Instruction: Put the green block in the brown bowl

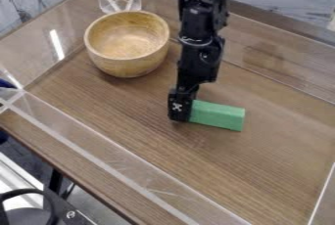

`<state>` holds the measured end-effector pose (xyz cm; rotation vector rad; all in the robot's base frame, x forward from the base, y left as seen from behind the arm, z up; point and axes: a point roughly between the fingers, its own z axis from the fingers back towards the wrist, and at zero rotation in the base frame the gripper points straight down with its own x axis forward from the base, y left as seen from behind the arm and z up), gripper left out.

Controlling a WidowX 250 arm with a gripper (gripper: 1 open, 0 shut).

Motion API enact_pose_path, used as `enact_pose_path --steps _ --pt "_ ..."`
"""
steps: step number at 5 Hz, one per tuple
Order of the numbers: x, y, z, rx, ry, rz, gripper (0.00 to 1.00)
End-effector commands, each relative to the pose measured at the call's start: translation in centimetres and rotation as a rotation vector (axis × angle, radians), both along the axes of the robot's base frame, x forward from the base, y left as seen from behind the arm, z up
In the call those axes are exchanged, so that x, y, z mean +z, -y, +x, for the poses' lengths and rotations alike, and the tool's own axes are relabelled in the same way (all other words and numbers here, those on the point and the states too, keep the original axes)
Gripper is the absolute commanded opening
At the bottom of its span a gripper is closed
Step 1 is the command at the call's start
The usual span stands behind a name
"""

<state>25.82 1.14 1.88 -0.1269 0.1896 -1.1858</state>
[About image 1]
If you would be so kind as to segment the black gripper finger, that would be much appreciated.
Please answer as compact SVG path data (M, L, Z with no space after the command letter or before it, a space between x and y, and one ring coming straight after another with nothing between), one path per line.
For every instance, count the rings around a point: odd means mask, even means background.
M173 88L168 96L168 115L175 121L188 122L192 116L196 95Z

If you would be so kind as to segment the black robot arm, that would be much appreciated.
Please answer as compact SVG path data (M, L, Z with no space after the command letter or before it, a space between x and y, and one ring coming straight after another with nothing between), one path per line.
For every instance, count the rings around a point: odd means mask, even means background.
M217 78L226 39L227 0L179 0L183 44L176 87L168 96L168 115L175 121L191 120L199 86Z

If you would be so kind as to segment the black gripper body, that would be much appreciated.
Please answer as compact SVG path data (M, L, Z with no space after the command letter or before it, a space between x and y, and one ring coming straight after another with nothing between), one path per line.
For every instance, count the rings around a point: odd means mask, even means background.
M217 78L226 40L215 36L203 46L183 44L183 55L179 61L177 90L195 92L203 83L215 82Z

